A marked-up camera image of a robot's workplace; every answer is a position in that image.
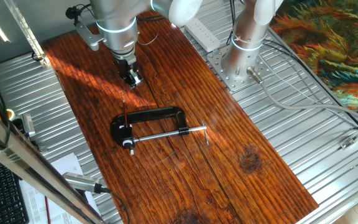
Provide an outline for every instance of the wooden board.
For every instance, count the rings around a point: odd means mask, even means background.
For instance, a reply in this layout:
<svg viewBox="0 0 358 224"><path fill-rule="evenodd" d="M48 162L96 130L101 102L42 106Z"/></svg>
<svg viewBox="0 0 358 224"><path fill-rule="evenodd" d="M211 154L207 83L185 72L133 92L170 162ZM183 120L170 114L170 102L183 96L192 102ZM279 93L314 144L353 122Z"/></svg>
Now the wooden board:
<svg viewBox="0 0 358 224"><path fill-rule="evenodd" d="M139 40L152 40L159 25L139 22ZM127 204L131 223L295 223L318 207L168 21L155 42L137 44L145 80L133 90L119 78L115 59L103 44L93 52L72 32L44 47L106 184ZM130 156L109 130L112 119L123 114L123 99L130 112L181 107L190 127L204 120L210 145L200 131L138 143ZM134 125L134 134L175 128L173 119L151 121Z"/></svg>

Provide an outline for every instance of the white cable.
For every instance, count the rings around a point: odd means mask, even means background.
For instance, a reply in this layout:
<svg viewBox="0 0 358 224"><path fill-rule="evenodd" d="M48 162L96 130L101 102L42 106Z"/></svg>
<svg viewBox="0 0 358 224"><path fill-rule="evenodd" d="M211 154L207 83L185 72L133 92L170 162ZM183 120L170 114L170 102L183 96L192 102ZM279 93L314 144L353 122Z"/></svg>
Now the white cable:
<svg viewBox="0 0 358 224"><path fill-rule="evenodd" d="M162 24L163 24L163 23L164 23L164 21L161 22L160 27L158 28L158 31L157 31L157 35L154 37L154 39L152 39L152 41L150 41L150 42L147 43L147 44L143 44L143 43L139 42L139 40L137 40L137 42L138 42L140 45L149 45L149 44L151 44L152 42L154 42L154 41L157 39L158 34L160 33L160 30L161 30L161 27L162 27Z"/></svg>
<svg viewBox="0 0 358 224"><path fill-rule="evenodd" d="M268 66L269 69L271 69L271 71L281 80L283 80L282 78L280 78L276 72L270 68L270 66L265 62L265 60L261 57L262 61ZM279 107L284 108L284 109L288 109L288 110L307 110L307 109L313 109L313 108L332 108L334 110L339 110L339 111L344 111L347 112L351 115L353 115L354 117L358 118L358 113L355 111L352 111L348 108L345 108L343 106L337 106L337 105L328 105L328 104L317 104L317 105L305 105L305 106L288 106L288 105L284 105L280 102L278 102L275 98L273 98L273 96L269 93L269 91L266 89L266 86L264 84L264 82L260 85L262 87L262 89L265 91L266 95Z"/></svg>
<svg viewBox="0 0 358 224"><path fill-rule="evenodd" d="M282 56L282 58L284 58L284 60L286 60L290 65L291 67L294 69L294 71L298 74L298 76L302 79L303 83L306 85L306 87L309 89L309 91L311 92L311 94L316 97L316 99L318 99L318 101L320 101L322 104L323 102L315 95L315 93L313 92L313 90L308 86L308 84L306 84L305 80L303 79L302 77L302 74L299 74L299 71L297 69L295 69L294 65L291 64L290 61L288 61L288 58L284 57L282 54L280 54L280 56ZM264 61L265 64L268 66L269 69L271 69L271 71L273 71L273 73L277 76L277 78L279 78L281 81L285 82L287 85L291 86L294 90L296 90L297 92L299 92L300 94L302 94L304 97L306 97L307 99L317 103L317 104L320 104L318 101L315 101L314 99L310 98L308 95L302 93L302 91L300 91L299 89L297 89L295 86L291 85L291 83L288 83L287 81L285 81L284 79L282 79L276 72L274 72L274 70L266 63L266 61ZM326 108L326 110L332 112L333 114L335 115L338 115L339 117L341 117L342 119L346 120L350 125L353 125L355 126L354 122L353 121L349 121L347 118L343 117L342 115L340 115L339 113L331 110L331 109L328 109Z"/></svg>

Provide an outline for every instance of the wood knot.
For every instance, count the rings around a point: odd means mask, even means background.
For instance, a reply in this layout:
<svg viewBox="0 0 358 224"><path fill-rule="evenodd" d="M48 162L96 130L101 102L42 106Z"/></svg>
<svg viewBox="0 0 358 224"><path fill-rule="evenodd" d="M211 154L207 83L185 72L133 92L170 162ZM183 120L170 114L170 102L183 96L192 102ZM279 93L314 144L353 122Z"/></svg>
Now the wood knot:
<svg viewBox="0 0 358 224"><path fill-rule="evenodd" d="M171 224L205 224L205 222L195 211L184 210L177 215Z"/></svg>
<svg viewBox="0 0 358 224"><path fill-rule="evenodd" d="M255 172L260 167L260 157L256 147L245 148L245 155L242 157L240 165L247 174Z"/></svg>

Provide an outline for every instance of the metal plate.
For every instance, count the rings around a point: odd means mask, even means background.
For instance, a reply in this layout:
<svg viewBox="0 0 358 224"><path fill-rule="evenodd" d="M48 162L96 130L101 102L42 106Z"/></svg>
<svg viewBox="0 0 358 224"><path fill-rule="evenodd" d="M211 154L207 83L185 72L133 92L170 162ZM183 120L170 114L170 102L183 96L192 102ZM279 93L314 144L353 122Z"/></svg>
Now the metal plate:
<svg viewBox="0 0 358 224"><path fill-rule="evenodd" d="M223 83L226 84L226 86L231 91L237 91L241 90L242 88L245 88L246 86L250 85L251 83L255 82L252 77L250 77L246 72L241 72L238 75L227 75L223 72L222 69L222 57L229 49L229 46L222 47L219 50L210 53L207 55L208 61L211 63L212 67L215 69L216 73L221 77L221 80ZM269 70L269 67L258 57L258 63L259 63L259 71L258 75L261 77L266 77L267 75L271 74L271 71Z"/></svg>

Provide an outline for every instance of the power strip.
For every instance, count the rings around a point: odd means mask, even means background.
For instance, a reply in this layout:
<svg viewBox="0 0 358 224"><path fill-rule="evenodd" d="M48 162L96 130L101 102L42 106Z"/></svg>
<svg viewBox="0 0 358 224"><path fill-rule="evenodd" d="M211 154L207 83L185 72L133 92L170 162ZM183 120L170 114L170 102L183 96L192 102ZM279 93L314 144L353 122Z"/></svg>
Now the power strip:
<svg viewBox="0 0 358 224"><path fill-rule="evenodd" d="M218 49L221 45L218 38L216 38L215 35L213 35L197 18L188 22L185 25L185 29L207 52L212 52Z"/></svg>

